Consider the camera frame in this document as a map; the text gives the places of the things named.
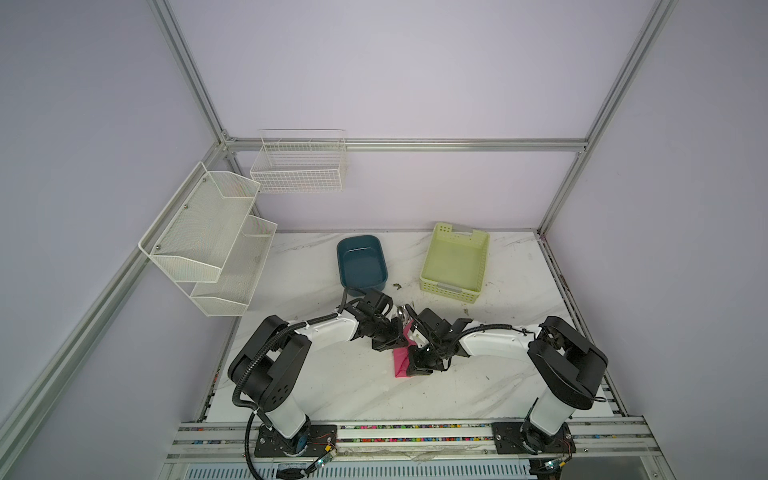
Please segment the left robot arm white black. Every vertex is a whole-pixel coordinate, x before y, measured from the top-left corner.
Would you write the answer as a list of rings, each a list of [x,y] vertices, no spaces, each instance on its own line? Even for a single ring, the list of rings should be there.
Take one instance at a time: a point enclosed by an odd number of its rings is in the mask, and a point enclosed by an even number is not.
[[[379,352],[405,347],[406,323],[407,314],[378,290],[343,296],[333,312],[308,320],[289,323],[271,315],[230,362],[232,404],[259,419],[284,455],[299,456],[310,446],[312,425],[293,390],[309,353],[360,338]]]

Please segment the pink paper napkin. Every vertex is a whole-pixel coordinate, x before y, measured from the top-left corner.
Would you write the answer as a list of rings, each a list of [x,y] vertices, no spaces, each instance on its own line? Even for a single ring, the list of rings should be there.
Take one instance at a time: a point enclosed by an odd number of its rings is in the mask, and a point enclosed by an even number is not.
[[[411,338],[412,327],[413,321],[409,320],[405,324],[402,333],[405,345],[393,350],[394,372],[396,378],[409,378],[412,376],[409,370],[411,366],[409,352],[411,347],[418,347],[417,342]]]

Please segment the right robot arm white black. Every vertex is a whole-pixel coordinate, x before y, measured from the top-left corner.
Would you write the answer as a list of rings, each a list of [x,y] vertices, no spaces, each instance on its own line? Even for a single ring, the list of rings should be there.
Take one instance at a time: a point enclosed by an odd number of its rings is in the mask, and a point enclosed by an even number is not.
[[[407,374],[430,375],[450,369],[455,357],[529,360],[545,389],[518,430],[520,447],[541,454],[565,434],[576,411],[587,411],[605,398],[599,394],[607,356],[567,321],[549,316],[529,327],[481,324],[462,318],[453,323],[430,309],[402,308],[409,326]]]

